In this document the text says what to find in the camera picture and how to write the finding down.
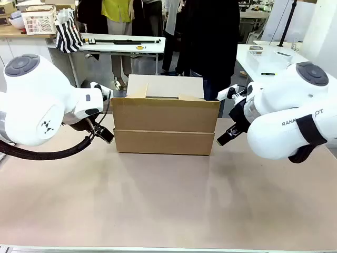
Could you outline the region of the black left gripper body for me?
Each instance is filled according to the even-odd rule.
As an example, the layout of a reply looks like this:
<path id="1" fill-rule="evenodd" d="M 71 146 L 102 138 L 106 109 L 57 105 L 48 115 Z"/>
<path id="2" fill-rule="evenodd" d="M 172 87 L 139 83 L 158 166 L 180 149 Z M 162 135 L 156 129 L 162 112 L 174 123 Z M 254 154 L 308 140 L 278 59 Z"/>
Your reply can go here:
<path id="1" fill-rule="evenodd" d="M 95 119 L 96 116 L 88 116 L 83 119 L 79 119 L 75 116 L 64 116 L 62 124 L 69 125 L 76 131 L 92 132 L 96 126 Z"/>

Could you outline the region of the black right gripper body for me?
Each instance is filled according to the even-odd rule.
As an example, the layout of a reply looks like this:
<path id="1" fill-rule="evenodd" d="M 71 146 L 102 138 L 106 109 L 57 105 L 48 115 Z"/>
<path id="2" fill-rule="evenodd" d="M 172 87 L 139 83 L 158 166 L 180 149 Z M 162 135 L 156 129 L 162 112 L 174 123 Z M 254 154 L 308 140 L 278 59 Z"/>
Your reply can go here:
<path id="1" fill-rule="evenodd" d="M 229 112 L 230 118 L 235 122 L 237 127 L 249 127 L 250 122 L 247 120 L 244 114 L 244 106 L 246 104 L 246 99 L 243 99 Z"/>

